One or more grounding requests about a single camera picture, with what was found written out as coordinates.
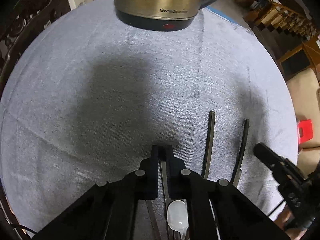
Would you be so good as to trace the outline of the white plastic spoon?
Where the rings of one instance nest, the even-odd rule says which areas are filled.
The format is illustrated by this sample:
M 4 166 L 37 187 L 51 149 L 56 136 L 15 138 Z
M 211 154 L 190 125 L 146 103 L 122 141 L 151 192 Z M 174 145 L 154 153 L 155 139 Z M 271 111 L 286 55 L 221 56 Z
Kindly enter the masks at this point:
M 168 226 L 180 233 L 181 239 L 185 239 L 189 228 L 187 205 L 182 200 L 172 201 L 167 208 Z

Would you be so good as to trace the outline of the gold electric kettle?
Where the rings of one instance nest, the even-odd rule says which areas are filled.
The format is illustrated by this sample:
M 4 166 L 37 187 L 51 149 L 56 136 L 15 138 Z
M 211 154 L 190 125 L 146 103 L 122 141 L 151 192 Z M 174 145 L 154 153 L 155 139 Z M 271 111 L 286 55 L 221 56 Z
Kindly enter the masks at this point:
M 133 27 L 154 31 L 187 28 L 198 12 L 217 0 L 114 0 L 117 17 Z

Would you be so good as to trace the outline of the red plastic child chair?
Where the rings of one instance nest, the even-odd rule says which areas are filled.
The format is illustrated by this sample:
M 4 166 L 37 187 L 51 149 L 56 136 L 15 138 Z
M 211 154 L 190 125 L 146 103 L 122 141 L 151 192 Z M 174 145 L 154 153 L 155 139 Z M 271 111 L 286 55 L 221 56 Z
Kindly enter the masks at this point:
M 301 145 L 313 138 L 312 120 L 301 120 L 297 122 L 298 144 Z

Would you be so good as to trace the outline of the wooden stair railing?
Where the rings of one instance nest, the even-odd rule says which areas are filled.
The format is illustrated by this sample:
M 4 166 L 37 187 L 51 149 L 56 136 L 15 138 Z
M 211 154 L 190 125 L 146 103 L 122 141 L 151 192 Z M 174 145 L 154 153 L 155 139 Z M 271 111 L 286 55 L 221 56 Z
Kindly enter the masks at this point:
M 319 24 L 297 9 L 276 0 L 255 0 L 244 20 L 262 38 L 279 47 L 319 37 Z

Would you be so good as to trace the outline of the black chopstick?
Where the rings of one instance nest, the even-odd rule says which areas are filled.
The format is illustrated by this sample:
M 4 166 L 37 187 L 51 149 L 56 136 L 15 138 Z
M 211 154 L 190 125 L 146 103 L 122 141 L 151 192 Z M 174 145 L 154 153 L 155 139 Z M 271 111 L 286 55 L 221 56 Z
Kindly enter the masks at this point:
M 167 165 L 165 161 L 160 161 L 160 168 L 161 168 L 161 179 L 162 179 L 162 188 L 163 188 L 163 198 L 164 198 L 164 205 L 165 205 L 165 219 L 167 223 L 167 235 L 168 240 L 174 239 L 174 233 L 173 230 L 170 228 L 168 224 L 167 214 L 168 214 L 168 206 L 171 202 L 171 199 L 169 197 L 168 193 L 168 180 L 167 180 Z
M 231 178 L 231 183 L 233 184 L 234 187 L 238 187 L 238 183 L 242 173 L 241 165 L 242 165 L 242 161 L 243 161 L 244 153 L 246 149 L 248 129 L 249 129 L 249 119 L 246 119 L 244 123 L 243 133 L 242 133 L 240 150 L 236 158 L 236 163 L 235 163 L 233 173 L 232 173 L 232 178 Z
M 204 152 L 203 167 L 202 167 L 202 173 L 201 173 L 201 176 L 204 179 L 208 179 L 208 176 L 209 176 L 210 162 L 212 159 L 212 152 L 213 152 L 214 129 L 215 129 L 215 112 L 209 111 L 206 147 Z

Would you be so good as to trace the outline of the grey round table cloth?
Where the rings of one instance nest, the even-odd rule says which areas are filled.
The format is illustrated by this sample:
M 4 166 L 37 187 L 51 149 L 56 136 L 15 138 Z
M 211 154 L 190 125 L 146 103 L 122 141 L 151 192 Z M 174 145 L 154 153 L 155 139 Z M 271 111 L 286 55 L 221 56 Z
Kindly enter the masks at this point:
M 186 29 L 124 24 L 113 0 L 72 10 L 23 53 L 1 98 L 1 181 L 13 213 L 40 231 L 98 181 L 136 170 L 169 144 L 201 172 L 214 111 L 208 178 L 230 179 L 249 120 L 239 190 L 271 214 L 281 201 L 254 155 L 265 143 L 297 161 L 286 83 L 249 30 L 202 9 Z

